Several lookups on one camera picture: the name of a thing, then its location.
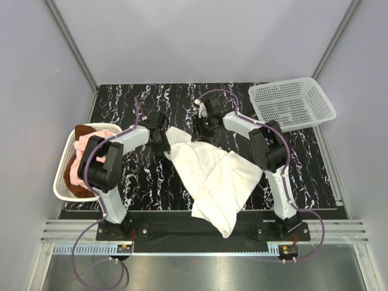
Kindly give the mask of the white towel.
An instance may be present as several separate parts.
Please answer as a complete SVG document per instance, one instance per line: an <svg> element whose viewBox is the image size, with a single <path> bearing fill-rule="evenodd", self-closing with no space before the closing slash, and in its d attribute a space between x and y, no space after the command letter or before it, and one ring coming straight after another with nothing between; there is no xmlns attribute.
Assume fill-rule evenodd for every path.
<svg viewBox="0 0 388 291"><path fill-rule="evenodd" d="M177 127L170 127L166 137L170 151L165 156L193 198L192 216L211 223L224 239L228 238L235 228L237 213L263 171L233 151L192 141L190 134Z"/></svg>

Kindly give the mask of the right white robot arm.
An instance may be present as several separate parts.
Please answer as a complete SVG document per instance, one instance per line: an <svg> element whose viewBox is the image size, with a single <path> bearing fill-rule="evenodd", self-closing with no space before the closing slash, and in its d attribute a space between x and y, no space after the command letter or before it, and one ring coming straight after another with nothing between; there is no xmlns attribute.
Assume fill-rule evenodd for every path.
<svg viewBox="0 0 388 291"><path fill-rule="evenodd" d="M225 129L237 133L250 142L256 165L265 173L272 191L276 215L275 233L282 240L289 240L302 223L292 197L289 179L290 149L276 121L255 121L212 97L195 100L199 107L193 117L193 140L211 138L215 130Z"/></svg>

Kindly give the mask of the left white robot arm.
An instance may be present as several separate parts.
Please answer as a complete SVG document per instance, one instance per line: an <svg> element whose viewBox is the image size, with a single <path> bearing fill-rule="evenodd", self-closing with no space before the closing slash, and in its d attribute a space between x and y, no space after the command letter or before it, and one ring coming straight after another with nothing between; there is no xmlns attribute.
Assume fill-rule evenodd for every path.
<svg viewBox="0 0 388 291"><path fill-rule="evenodd" d="M123 156L144 145L154 155L168 152L167 123L166 114L151 111L145 120L137 120L135 125L113 136L89 137L77 175L97 197L103 218L111 223L109 231L118 240L126 239L131 232L131 225L124 221L127 210L118 189Z"/></svg>

